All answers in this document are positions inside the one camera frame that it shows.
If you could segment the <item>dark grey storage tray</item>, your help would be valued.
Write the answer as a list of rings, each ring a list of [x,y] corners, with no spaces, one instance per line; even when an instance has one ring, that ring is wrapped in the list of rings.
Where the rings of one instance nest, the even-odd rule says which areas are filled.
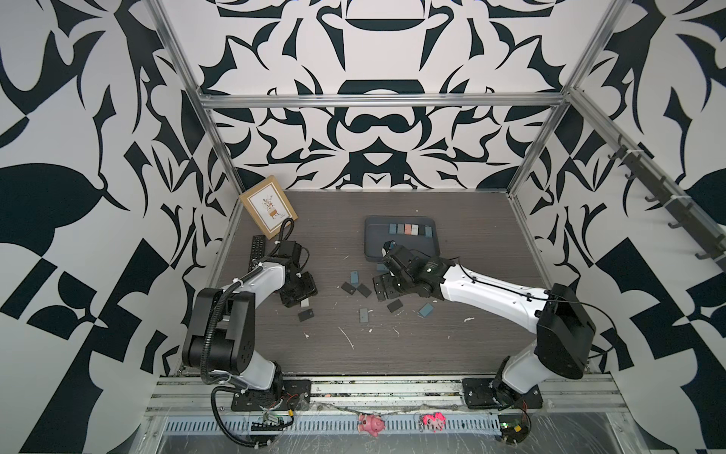
[[[417,224],[431,226],[433,237],[391,235],[389,225],[391,223]],[[364,222],[364,256],[368,262],[380,262],[382,260],[382,246],[385,242],[395,240],[409,250],[416,250],[424,255],[439,255],[441,253],[438,233],[435,221],[428,217],[419,216],[370,216]]]

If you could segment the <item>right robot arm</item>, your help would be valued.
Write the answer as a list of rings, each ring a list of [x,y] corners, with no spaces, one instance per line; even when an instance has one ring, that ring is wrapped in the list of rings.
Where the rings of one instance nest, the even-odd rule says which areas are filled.
[[[507,319],[535,336],[505,359],[490,388],[495,395],[526,395],[550,378],[584,376],[596,325],[576,295],[562,285],[523,287],[471,271],[452,259],[415,253],[394,241],[381,249],[388,273],[374,278],[379,300],[416,294],[465,304]]]

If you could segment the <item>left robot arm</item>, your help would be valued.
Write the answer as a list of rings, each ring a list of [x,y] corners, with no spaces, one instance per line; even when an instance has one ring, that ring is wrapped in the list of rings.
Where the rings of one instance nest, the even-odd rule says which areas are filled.
[[[280,240],[251,271],[221,288],[203,289],[196,297],[183,343],[183,365],[200,372],[207,385],[229,385],[234,392],[267,393],[278,400],[283,373],[255,350],[256,309],[276,294],[283,306],[300,306],[317,294],[304,269],[306,248]]]

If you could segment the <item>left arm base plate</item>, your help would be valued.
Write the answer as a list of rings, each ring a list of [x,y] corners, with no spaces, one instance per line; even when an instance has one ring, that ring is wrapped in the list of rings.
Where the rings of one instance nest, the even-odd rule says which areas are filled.
[[[233,412],[283,412],[283,410],[307,410],[312,395],[312,382],[308,379],[288,379],[274,382],[266,391],[249,390],[236,393],[231,409]]]

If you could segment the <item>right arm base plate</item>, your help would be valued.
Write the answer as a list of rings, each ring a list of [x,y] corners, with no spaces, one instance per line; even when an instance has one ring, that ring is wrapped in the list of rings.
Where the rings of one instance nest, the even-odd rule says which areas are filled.
[[[469,410],[542,409],[544,399],[538,386],[519,393],[495,378],[463,378],[463,398]]]

